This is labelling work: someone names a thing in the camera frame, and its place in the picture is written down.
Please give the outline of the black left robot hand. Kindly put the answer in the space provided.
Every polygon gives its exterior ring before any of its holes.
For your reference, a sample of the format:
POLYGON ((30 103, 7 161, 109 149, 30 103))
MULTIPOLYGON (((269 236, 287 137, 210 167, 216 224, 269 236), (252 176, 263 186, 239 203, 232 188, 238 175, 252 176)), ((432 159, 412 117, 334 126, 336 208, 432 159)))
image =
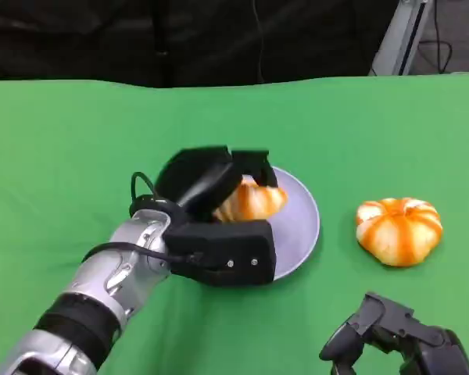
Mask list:
POLYGON ((277 187, 267 150, 229 150, 225 146, 184 148, 162 168, 155 192, 179 205, 193 220, 214 222, 214 211, 245 175, 264 187, 277 187))

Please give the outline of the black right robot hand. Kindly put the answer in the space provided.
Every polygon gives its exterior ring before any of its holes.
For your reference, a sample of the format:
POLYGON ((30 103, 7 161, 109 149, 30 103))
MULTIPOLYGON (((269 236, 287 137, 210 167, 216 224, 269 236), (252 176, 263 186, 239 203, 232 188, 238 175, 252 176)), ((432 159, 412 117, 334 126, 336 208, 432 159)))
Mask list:
POLYGON ((370 345, 403 357, 400 374, 469 374, 469 358, 450 329, 423 324, 414 310, 367 292, 356 310, 328 339, 319 357, 332 374, 354 374, 354 365, 370 345))

